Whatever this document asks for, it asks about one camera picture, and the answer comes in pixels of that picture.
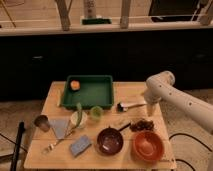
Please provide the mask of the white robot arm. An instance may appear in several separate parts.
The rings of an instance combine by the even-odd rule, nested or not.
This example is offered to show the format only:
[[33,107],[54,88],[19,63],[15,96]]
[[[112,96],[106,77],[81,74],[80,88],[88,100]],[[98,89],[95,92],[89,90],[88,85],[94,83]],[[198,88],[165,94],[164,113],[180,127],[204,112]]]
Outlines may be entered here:
[[203,129],[213,135],[213,105],[195,98],[173,87],[175,76],[170,71],[163,71],[147,78],[145,101],[156,104],[161,99],[172,103],[184,111]]

